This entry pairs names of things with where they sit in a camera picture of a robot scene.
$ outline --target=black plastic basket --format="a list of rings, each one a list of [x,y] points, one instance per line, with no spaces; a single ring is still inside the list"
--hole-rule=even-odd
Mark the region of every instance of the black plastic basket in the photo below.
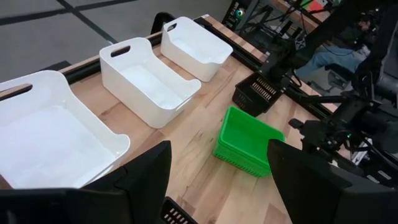
[[[282,92],[273,87],[259,72],[236,85],[232,100],[251,116],[265,113],[279,99]]]
[[[184,211],[184,209],[182,209],[170,197],[166,197],[164,199],[160,217],[164,221],[164,223],[198,224],[186,211]]]

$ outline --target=bin handle cutout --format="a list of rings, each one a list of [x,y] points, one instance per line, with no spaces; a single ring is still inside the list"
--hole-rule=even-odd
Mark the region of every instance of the bin handle cutout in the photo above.
[[[120,49],[114,50],[111,52],[111,57],[113,58],[113,57],[117,57],[119,55],[128,53],[130,51],[130,49],[131,49],[131,46],[128,45],[128,46],[122,47]]]
[[[15,87],[8,88],[6,90],[0,91],[0,101],[10,99],[15,96],[19,96],[21,94],[27,93],[33,88],[33,85],[30,83],[21,84]]]
[[[174,23],[174,24],[172,24],[172,25],[169,25],[169,26],[166,28],[166,32],[170,32],[171,30],[174,30],[176,27],[177,27],[177,23]]]

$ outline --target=green plastic basket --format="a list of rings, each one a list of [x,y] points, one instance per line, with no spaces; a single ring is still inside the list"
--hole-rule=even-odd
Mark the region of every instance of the green plastic basket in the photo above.
[[[284,134],[230,106],[225,114],[213,155],[255,177],[271,174],[268,140],[285,141]]]

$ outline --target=gray floor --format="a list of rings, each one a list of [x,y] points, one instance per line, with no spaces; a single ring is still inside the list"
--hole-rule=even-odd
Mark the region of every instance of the gray floor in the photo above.
[[[82,6],[109,0],[66,0]],[[117,41],[145,37],[160,11],[194,18],[210,14],[222,20],[231,0],[137,0],[81,13]],[[56,0],[0,0],[0,19],[62,9]],[[77,63],[109,43],[73,14],[0,26],[0,82],[61,61]]]
[[[62,8],[55,0],[0,0],[0,18]]]

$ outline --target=green light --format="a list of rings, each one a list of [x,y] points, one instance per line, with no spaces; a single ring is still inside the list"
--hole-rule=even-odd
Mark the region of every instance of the green light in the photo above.
[[[244,15],[244,9],[243,9],[243,8],[237,9],[237,10],[235,11],[235,17],[236,17],[237,19],[242,19],[242,18],[243,18],[243,15]]]

